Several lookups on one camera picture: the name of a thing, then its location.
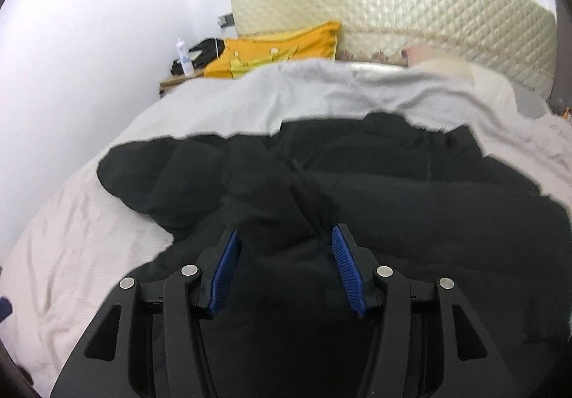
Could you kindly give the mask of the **black puffer jacket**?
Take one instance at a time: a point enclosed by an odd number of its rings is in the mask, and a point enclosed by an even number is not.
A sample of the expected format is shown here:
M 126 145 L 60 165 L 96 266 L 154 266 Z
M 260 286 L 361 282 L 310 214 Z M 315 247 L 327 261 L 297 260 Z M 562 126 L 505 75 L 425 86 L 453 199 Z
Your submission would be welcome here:
M 116 146 L 102 186 L 173 244 L 143 281 L 196 261 L 226 230 L 243 247 L 223 312 L 204 324 L 222 397 L 352 397 L 372 330 L 350 308 L 331 252 L 344 223 L 404 276 L 457 282 L 515 392 L 548 376 L 568 337 L 571 227 L 527 177 L 449 133 L 372 113 L 288 122 L 272 136 L 163 137 Z

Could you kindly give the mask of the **grey bed blanket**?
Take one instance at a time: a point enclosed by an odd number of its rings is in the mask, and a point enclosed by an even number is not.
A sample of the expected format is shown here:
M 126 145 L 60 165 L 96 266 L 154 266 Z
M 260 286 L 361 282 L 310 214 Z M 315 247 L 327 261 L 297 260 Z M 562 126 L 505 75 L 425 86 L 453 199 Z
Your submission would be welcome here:
M 466 125 L 482 151 L 516 168 L 563 205 L 571 202 L 571 128 L 493 101 L 511 85 L 478 70 L 475 82 L 428 66 L 389 69 L 311 59 L 262 67 L 239 79 L 187 81 L 143 111 L 120 142 L 191 134 L 271 134 L 301 118 L 402 115 L 411 125 Z M 63 365 L 112 286 L 171 242 L 152 220 L 101 186 L 88 162 L 41 208 L 9 254 L 1 293 L 14 310 L 1 325 L 10 356 L 49 396 Z

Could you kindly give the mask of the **wooden nightstand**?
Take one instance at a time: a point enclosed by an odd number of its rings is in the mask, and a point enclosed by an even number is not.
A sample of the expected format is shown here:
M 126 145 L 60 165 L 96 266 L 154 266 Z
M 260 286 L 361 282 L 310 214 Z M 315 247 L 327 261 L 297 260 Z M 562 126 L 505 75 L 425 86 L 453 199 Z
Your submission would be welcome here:
M 190 81 L 192 79 L 201 78 L 204 75 L 203 70 L 196 70 L 193 74 L 180 74 L 180 75 L 172 75 L 169 78 L 162 80 L 159 83 L 159 97 L 163 98 L 172 91 L 180 84 L 183 84 L 186 81 Z

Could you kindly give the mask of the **grey beige pillow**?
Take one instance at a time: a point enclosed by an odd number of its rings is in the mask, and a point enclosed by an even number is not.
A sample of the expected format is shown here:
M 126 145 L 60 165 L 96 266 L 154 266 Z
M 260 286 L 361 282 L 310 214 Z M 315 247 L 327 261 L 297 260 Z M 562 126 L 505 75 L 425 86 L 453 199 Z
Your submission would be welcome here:
M 417 67 L 433 74 L 462 79 L 483 102 L 493 107 L 516 111 L 532 119 L 550 112 L 546 102 L 532 91 L 510 81 L 504 74 L 467 62 L 459 56 L 429 46 L 409 46 L 402 49 L 401 55 L 409 68 Z

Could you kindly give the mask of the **white spray bottle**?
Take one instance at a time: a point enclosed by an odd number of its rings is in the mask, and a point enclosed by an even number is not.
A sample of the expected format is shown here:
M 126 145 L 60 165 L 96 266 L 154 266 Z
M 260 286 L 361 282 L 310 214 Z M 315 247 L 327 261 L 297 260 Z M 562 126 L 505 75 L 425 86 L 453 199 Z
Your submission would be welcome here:
M 189 51 L 186 47 L 185 41 L 178 39 L 176 44 L 176 49 L 177 49 L 177 56 L 179 59 L 179 63 L 183 73 L 187 77 L 190 77 L 191 75 L 195 74 L 192 61 L 189 58 Z

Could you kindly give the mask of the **black bag on nightstand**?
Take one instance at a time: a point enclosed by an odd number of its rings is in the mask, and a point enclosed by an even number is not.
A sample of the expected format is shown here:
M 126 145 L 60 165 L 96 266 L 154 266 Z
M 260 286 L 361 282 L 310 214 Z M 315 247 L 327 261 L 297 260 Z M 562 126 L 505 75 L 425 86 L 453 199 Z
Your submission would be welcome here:
M 213 38 L 205 39 L 192 46 L 192 48 L 187 48 L 189 51 L 189 58 L 192 61 L 194 67 L 194 71 L 204 70 L 208 64 L 219 58 L 224 48 L 225 44 L 222 40 Z M 184 74 L 180 66 L 178 56 L 173 60 L 171 74 Z

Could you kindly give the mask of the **yellow crown pillow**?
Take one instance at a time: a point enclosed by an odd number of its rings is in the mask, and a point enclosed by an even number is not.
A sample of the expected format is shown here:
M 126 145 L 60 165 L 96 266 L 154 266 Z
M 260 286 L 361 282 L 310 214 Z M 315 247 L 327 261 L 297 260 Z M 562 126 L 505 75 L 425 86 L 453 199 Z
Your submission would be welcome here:
M 334 60 L 339 21 L 327 21 L 305 29 L 226 39 L 224 50 L 204 68 L 205 78 L 241 78 L 257 68 L 273 63 L 312 58 Z

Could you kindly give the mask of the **cream quilted headboard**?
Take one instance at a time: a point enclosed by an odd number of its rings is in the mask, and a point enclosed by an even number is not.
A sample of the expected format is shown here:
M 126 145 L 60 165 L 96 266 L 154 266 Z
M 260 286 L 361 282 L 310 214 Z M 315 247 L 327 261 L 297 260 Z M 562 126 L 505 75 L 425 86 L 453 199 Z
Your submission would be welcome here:
M 504 74 L 549 99 L 557 21 L 533 0 L 231 0 L 237 34 L 254 38 L 329 20 L 337 56 L 401 65 L 405 48 L 430 46 Z

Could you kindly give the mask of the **wall power socket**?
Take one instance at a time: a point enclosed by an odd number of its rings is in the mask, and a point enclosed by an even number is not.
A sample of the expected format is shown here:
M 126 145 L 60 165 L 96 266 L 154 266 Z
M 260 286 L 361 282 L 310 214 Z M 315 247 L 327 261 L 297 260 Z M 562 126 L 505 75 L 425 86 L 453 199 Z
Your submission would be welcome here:
M 233 27 L 235 25 L 235 19 L 233 14 L 224 14 L 217 19 L 220 28 Z

